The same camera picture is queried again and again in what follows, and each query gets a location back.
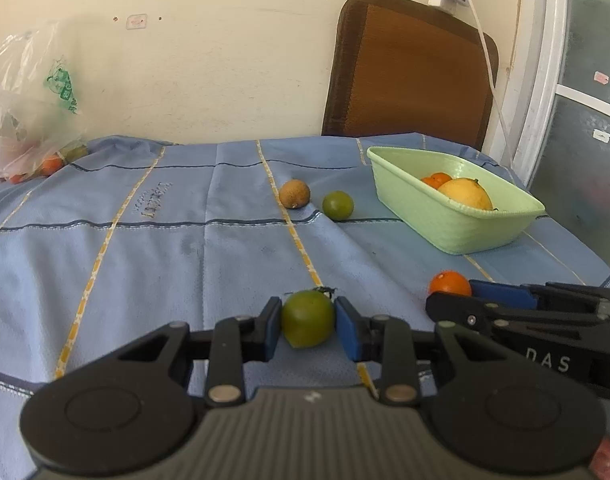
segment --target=green fruit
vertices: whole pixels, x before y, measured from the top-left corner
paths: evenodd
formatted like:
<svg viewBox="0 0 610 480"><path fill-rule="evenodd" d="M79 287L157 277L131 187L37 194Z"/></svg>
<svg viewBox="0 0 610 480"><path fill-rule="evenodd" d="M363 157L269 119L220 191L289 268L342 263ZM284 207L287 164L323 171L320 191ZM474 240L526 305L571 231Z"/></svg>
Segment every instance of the green fruit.
<svg viewBox="0 0 610 480"><path fill-rule="evenodd" d="M293 348L321 344L334 331L332 301L317 290L295 292L283 305L281 329Z"/></svg>
<svg viewBox="0 0 610 480"><path fill-rule="evenodd" d="M77 146L75 148L72 148L65 154L65 161L67 162L67 164L71 164L75 160L79 160L79 158L82 158L88 154L89 152L87 151L86 146Z"/></svg>
<svg viewBox="0 0 610 480"><path fill-rule="evenodd" d="M332 191L323 199L323 213L334 222L347 220L354 211L354 200L345 191Z"/></svg>

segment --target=brown woven panel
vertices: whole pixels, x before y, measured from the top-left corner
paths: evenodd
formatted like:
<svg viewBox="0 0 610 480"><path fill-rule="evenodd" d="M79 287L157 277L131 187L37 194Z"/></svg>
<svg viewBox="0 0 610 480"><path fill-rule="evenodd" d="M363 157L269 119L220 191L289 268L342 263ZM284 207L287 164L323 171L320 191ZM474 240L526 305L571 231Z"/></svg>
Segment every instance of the brown woven panel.
<svg viewBox="0 0 610 480"><path fill-rule="evenodd" d="M496 44L486 43L496 77ZM345 3L323 135L421 132L480 149L491 109L475 28L410 0Z"/></svg>

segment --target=light green plastic basket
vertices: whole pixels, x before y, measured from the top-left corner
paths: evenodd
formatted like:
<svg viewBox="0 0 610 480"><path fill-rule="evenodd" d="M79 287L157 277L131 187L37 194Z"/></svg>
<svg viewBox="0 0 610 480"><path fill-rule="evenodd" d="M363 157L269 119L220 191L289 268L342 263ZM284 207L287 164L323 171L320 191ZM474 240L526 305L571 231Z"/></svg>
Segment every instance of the light green plastic basket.
<svg viewBox="0 0 610 480"><path fill-rule="evenodd" d="M449 254L484 251L514 240L538 215L541 202L501 177L447 153L368 148L379 200L432 245ZM498 211L458 203L420 181L443 171L477 178Z"/></svg>

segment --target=transparent plastic bag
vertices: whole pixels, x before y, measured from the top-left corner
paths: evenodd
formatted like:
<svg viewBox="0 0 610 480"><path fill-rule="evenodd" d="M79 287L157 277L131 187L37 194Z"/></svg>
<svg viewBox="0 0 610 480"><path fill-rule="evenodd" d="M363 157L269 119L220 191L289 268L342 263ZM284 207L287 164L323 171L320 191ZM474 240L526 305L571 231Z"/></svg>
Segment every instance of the transparent plastic bag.
<svg viewBox="0 0 610 480"><path fill-rule="evenodd" d="M0 177L36 174L85 134L67 51L58 23L9 36L0 48Z"/></svg>

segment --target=screw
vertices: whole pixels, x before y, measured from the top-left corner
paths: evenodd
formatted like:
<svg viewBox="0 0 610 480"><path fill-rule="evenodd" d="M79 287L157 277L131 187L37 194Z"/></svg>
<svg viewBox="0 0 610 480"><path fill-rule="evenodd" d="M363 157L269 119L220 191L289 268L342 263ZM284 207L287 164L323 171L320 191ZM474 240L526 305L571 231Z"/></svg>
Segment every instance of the screw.
<svg viewBox="0 0 610 480"><path fill-rule="evenodd" d="M233 384L219 384L210 388L208 396L214 402L233 402L240 397L240 390Z"/></svg>
<svg viewBox="0 0 610 480"><path fill-rule="evenodd" d="M385 397L392 402L412 402L416 395L416 388L409 384L393 384L385 390Z"/></svg>

